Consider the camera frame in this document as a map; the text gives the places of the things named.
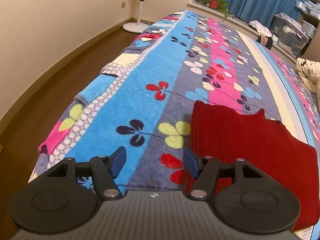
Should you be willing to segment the wooden bookshelf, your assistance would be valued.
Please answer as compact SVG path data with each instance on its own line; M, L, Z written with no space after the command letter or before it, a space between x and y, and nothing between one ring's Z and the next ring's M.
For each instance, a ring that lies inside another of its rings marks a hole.
M300 55L305 59L319 62L319 19L310 15L309 12L308 8L306 11L300 11L303 23L306 22L309 25L309 27L305 27L309 42Z

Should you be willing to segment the colourful floral bed blanket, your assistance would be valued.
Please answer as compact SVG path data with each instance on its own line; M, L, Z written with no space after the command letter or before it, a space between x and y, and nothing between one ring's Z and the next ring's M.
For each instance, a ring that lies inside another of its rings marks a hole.
M246 35L182 10L150 25L74 98L48 138L30 183L65 158L88 162L123 146L114 182L122 197L103 201L82 226L56 234L23 230L18 239L319 239L319 220L302 230L245 233L218 219L188 191L183 162L194 103L242 115L265 111L315 148L319 110L292 66Z

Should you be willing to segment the clear plastic storage box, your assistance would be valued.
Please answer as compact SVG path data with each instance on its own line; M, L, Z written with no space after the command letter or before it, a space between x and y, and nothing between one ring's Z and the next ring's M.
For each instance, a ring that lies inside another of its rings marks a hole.
M278 39L278 46L295 59L309 43L309 37L302 31L302 26L282 12L274 15L270 32Z

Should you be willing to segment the white standing fan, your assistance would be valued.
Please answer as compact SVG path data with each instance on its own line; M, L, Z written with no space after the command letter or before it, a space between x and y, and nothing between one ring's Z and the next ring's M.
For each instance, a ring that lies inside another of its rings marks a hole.
M139 11L136 22L128 22L123 25L123 29L130 33L141 34L149 25L141 20L144 0L139 0Z

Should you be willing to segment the red knitted sweater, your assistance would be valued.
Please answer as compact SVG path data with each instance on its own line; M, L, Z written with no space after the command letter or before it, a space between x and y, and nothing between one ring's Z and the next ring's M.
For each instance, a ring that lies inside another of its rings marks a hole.
M242 115L226 106L196 101L189 144L200 157L223 163L243 158L294 193L301 205L295 230L318 222L317 152L293 137L280 121L265 118L263 109Z

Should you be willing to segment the potted green plant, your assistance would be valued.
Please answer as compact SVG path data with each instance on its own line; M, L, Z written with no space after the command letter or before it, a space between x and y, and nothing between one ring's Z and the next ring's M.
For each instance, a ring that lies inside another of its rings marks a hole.
M228 3L226 0L200 0L204 5L207 5L210 9L217 10L218 12L224 14L225 17L229 15L228 13Z

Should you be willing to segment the pile of white clothes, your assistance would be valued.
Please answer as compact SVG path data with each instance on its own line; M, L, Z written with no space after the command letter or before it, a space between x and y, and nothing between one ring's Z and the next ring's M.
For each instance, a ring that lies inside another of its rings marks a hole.
M254 28L260 35L263 35L264 37L272 37L270 30L256 20L249 22L249 26Z

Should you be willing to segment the cream star pattern pillow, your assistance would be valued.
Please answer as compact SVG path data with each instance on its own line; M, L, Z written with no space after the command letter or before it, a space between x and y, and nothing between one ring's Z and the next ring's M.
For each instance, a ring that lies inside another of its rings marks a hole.
M303 81L305 87L317 94L319 100L319 67L320 63L298 57L296 59L296 69L298 76Z

